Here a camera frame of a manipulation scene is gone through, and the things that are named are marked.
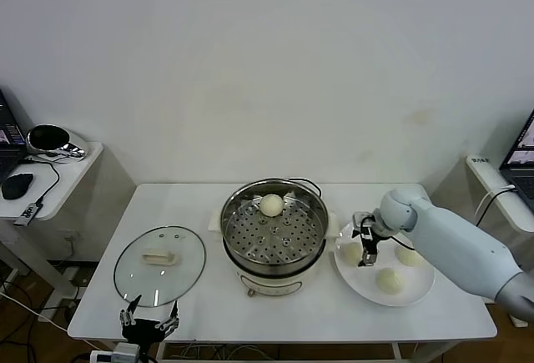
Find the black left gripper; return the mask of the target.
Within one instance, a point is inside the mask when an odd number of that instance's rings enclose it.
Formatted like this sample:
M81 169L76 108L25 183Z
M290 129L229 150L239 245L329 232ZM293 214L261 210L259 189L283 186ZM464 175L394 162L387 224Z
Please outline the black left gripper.
M134 312L141 298L142 295L138 295L128 304L126 310L120 311L122 336L128 342L161 342L165 338L165 332L174 332L179 326L178 301L174 301L169 318L159 323L156 320L134 318Z

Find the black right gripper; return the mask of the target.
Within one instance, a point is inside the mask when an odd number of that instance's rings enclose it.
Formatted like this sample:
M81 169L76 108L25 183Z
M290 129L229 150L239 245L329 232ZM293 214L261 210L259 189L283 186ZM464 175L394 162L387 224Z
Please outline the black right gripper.
M358 263L359 267L373 266L376 262L378 239L375 237L371 229L363 229L362 231L354 230L351 238L355 239L361 237L363 253L361 261Z

